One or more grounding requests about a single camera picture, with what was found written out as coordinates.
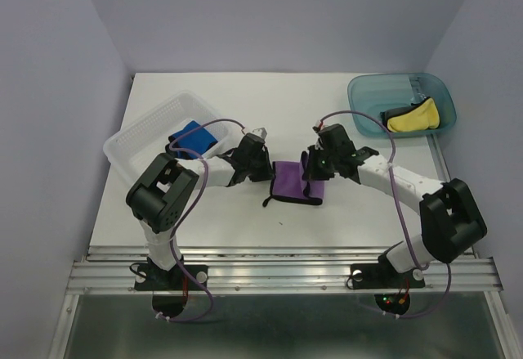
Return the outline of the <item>purple microfiber towel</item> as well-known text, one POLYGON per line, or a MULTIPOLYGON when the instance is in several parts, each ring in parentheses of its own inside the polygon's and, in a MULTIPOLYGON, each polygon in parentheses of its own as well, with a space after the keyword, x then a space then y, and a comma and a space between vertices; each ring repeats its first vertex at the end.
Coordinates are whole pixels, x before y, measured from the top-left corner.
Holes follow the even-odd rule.
POLYGON ((324 182, 304 180, 302 161, 275 161, 273 169, 275 176, 270 183, 270 194, 262 203, 263 207, 272 200, 290 204, 322 205, 324 182))

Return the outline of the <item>blue microfiber towel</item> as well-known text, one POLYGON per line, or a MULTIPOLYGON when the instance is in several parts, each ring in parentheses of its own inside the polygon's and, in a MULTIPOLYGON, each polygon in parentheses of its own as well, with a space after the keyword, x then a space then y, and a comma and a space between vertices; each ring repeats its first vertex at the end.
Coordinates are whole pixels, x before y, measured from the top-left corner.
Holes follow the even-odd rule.
POLYGON ((186 133, 197 128, 199 124, 195 121, 189 122, 182 130, 173 133, 168 137, 168 143, 164 147, 165 151, 172 157, 178 159, 194 159, 195 156, 186 152, 181 151, 182 149, 191 149, 196 153, 203 155, 209 149, 217 144, 217 139, 205 128, 201 128, 190 135, 183 137, 186 133), (174 143, 174 141, 183 137, 180 141, 174 143))

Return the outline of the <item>yellow and black towel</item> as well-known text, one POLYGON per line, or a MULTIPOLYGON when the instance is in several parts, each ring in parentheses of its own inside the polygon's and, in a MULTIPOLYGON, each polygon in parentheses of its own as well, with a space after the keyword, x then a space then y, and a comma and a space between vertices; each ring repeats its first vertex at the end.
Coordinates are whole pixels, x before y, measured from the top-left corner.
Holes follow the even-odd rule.
POLYGON ((419 132, 440 126, 440 114, 432 97, 410 106, 385 110, 380 113, 382 124, 390 132, 419 132))

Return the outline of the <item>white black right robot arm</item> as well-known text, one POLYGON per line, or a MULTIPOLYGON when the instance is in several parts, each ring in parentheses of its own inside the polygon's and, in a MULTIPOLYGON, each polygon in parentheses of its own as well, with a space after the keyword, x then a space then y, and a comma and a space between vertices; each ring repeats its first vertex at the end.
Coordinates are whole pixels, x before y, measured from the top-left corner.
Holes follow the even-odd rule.
POLYGON ((378 151, 354 146, 340 124, 314 128, 317 142, 308 148, 303 177, 328 181, 340 176, 389 195, 420 218, 421 232, 382 253, 376 263, 354 264, 355 289, 395 286, 414 270, 433 261, 450 264, 487 234, 487 226, 468 185, 442 182, 393 164, 378 151))

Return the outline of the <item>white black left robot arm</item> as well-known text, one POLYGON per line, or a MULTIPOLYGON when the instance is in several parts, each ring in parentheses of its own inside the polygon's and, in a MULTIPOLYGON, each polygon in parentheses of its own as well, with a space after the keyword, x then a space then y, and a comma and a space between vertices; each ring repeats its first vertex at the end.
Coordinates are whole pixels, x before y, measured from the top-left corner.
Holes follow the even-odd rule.
POLYGON ((245 180, 264 182, 273 177, 265 138, 246 133, 227 152, 204 158, 178 159, 159 154, 126 196, 126 204, 140 223, 147 241, 147 261, 131 266, 137 282, 158 282, 171 289, 181 282, 183 256, 177 245, 178 227, 195 205, 188 205, 194 191, 198 202, 209 187, 232 187, 245 180))

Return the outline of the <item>teal translucent plastic bin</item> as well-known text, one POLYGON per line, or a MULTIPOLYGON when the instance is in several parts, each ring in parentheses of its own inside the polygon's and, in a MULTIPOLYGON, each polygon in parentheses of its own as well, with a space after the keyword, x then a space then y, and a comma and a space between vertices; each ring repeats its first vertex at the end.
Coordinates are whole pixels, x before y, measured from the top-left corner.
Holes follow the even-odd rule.
POLYGON ((347 87, 350 110, 358 131, 366 137, 395 138, 425 137, 451 129, 457 119, 454 103, 445 84, 427 73, 371 74, 356 77, 347 87), (390 132, 380 119, 380 113, 410 106, 432 97, 440 114, 440 126, 419 132, 390 132))

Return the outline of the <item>white perforated plastic basket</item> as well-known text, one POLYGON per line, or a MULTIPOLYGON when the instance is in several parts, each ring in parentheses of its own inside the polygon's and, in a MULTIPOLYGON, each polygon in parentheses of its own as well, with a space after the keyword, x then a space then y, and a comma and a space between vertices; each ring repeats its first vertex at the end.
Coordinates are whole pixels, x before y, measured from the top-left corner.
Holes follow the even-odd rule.
POLYGON ((105 142, 103 151, 111 167, 130 186, 156 155, 164 152, 169 136, 192 121, 204 124, 220 117, 193 92, 179 92, 116 132, 105 142))

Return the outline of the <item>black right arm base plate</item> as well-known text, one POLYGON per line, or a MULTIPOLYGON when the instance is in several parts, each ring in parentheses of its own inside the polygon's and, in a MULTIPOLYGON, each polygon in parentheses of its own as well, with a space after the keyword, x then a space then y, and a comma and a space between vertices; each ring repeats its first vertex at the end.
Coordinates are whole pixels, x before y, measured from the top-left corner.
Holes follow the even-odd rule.
POLYGON ((425 280, 422 277, 417 280, 412 271, 398 273, 392 267, 384 267, 379 263, 353 263, 350 269, 346 279, 348 289, 421 289, 426 286, 425 280))

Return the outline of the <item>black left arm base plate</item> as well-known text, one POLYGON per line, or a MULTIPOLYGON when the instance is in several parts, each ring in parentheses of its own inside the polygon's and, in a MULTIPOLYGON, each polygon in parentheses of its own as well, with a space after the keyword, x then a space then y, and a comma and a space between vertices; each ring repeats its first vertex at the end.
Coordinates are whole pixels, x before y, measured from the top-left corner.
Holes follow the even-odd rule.
POLYGON ((136 291, 201 290, 178 266, 166 271, 152 263, 132 263, 129 270, 135 277, 134 290, 136 291))

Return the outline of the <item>aluminium mounting rail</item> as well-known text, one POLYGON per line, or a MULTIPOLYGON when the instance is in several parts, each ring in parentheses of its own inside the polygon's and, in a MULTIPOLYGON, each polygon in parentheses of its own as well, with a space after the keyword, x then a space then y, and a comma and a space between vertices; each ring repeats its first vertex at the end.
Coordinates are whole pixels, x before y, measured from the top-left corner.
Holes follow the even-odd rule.
MULTIPOLYGON (((382 247, 188 247, 186 264, 208 266, 208 289, 215 296, 234 294, 345 294, 351 265, 374 263, 382 247)), ((143 246, 92 246, 73 264, 67 294, 133 294, 134 262, 145 259, 143 246)), ((434 262, 424 273, 423 293, 500 292, 494 260, 472 251, 450 268, 434 262)))

